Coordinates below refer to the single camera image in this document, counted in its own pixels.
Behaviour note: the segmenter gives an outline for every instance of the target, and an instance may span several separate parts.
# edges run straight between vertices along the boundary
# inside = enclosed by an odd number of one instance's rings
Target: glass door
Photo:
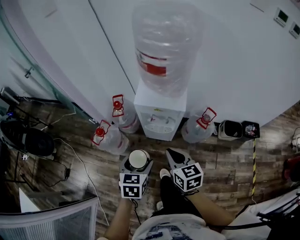
[[[5,85],[21,97],[58,100],[85,119],[91,117],[74,103],[26,50],[0,7],[0,71]]]

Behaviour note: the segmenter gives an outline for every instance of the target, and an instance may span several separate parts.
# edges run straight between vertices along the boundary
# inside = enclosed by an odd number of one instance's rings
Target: small trash bin
[[[243,136],[243,127],[239,122],[225,120],[219,125],[218,138],[233,141]]]
[[[248,139],[260,138],[259,124],[256,122],[243,121],[243,137]]]

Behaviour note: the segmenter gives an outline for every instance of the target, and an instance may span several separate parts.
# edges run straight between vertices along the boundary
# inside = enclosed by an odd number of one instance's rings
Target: person's arm
[[[121,198],[118,209],[104,237],[108,240],[128,240],[129,221],[132,202],[127,198]]]
[[[193,203],[193,205],[202,215],[204,221],[209,225],[227,226],[235,218],[232,214],[216,205],[201,192],[198,192],[191,196],[187,196],[187,198]]]

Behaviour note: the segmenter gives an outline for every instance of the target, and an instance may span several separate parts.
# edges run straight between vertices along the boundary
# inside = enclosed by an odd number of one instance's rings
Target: large water bottle
[[[202,43],[201,11],[187,1],[146,0],[132,15],[135,52],[145,84],[166,97],[180,97]]]
[[[210,107],[205,112],[197,111],[182,127],[183,139],[188,143],[197,143],[216,133],[216,127],[212,121],[216,115]]]
[[[103,151],[114,155],[120,155],[126,151],[129,146],[128,138],[122,134],[115,126],[102,120],[100,126],[96,129],[92,142]]]
[[[136,114],[134,105],[123,99],[123,95],[113,96],[113,122],[116,123],[119,129],[124,133],[135,133],[140,121]]]

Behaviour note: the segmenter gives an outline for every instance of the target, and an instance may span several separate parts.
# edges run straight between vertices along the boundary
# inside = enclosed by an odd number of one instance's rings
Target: white wall
[[[53,61],[107,120],[113,111],[113,95],[134,99],[134,91],[88,1],[19,0],[19,4]]]
[[[138,0],[91,1],[134,89],[140,76],[131,14]],[[299,100],[300,39],[288,32],[300,11],[289,0],[271,0],[263,13],[250,0],[191,0],[205,17],[203,45],[188,87],[187,110],[209,105],[216,121],[264,125]],[[277,7],[290,16],[273,21]]]

